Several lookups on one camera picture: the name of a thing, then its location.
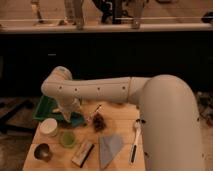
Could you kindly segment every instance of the wooden table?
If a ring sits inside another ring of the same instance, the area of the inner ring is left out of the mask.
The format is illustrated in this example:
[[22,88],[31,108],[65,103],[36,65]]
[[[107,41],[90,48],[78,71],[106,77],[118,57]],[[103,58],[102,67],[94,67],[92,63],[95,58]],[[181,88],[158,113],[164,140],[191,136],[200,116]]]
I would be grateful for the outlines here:
[[[124,141],[124,147],[112,160],[112,162],[105,169],[106,171],[145,171],[144,168],[144,156],[142,149],[142,138],[139,141],[139,147],[137,149],[135,163],[129,164],[130,152],[132,143],[135,137],[135,131],[133,129],[134,121],[139,117],[139,111],[136,106],[130,104],[114,104],[108,102],[94,102],[87,101],[83,104],[83,112],[85,115],[92,113],[96,107],[101,104],[102,107],[99,112],[103,115],[107,128],[103,132],[95,133],[92,125],[86,127],[77,128],[64,128],[59,126],[59,133],[55,137],[46,137],[39,131],[39,126],[36,130],[35,137],[32,141],[29,149],[26,161],[24,163],[24,171],[99,171],[99,136],[111,135],[117,133],[121,135]],[[64,148],[59,144],[59,135],[63,130],[72,130],[77,138],[77,144],[71,148]],[[89,139],[95,147],[91,151],[89,157],[84,163],[83,168],[79,168],[71,162],[72,157],[80,147],[83,139]],[[40,143],[48,143],[53,153],[51,161],[44,162],[34,158],[35,147]]]

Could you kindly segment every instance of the green cloth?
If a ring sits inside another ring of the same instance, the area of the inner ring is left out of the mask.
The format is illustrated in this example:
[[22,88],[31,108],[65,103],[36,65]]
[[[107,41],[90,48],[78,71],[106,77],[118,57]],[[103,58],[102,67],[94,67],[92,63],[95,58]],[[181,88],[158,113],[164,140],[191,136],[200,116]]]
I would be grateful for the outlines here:
[[80,113],[77,113],[77,112],[72,112],[70,121],[71,121],[71,126],[73,128],[86,124],[86,121],[85,121],[83,115]]

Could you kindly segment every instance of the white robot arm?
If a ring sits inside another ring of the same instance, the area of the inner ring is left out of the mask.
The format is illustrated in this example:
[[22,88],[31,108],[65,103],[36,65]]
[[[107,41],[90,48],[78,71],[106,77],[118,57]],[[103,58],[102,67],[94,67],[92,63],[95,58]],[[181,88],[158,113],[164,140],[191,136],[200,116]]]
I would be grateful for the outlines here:
[[59,66],[41,89],[64,113],[70,112],[75,98],[135,104],[144,120],[146,171],[205,171],[196,100],[181,79],[159,75],[74,81],[70,71]]

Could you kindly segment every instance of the floor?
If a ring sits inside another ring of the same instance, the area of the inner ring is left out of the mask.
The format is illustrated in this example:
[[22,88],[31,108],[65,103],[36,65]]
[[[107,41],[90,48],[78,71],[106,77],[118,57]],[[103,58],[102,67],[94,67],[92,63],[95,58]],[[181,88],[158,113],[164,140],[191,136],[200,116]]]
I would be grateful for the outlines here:
[[[33,120],[33,111],[39,98],[31,98],[35,104],[33,109],[23,108],[8,123],[36,128],[37,121]],[[213,170],[213,126],[209,126],[201,117],[201,131],[205,152],[206,171]],[[27,152],[29,150],[33,135],[8,131],[7,134],[0,133],[0,171],[21,171]]]
[[[123,10],[133,15],[133,0]],[[65,18],[63,1],[40,0],[42,17],[48,22],[46,25],[55,26]],[[95,7],[92,0],[84,0],[83,13],[87,25],[100,25],[102,13]],[[149,0],[142,10],[142,23],[200,23],[201,17],[213,10],[212,0],[171,0],[170,3],[159,3]],[[122,17],[123,23],[130,22],[130,18]],[[41,26],[36,24],[29,0],[0,0],[0,24],[4,27],[13,26]]]

